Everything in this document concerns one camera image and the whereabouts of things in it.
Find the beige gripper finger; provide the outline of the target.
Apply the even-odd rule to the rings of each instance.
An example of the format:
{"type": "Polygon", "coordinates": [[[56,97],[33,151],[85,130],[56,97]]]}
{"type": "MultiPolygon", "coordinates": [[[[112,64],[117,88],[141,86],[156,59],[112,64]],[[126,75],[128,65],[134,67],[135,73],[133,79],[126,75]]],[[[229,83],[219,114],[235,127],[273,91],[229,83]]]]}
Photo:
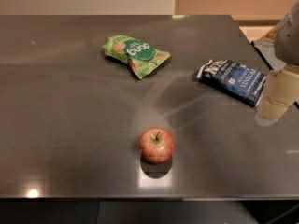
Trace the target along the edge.
{"type": "Polygon", "coordinates": [[[261,126],[271,126],[298,100],[299,66],[286,64],[279,71],[270,71],[257,107],[255,121],[261,126]]]}

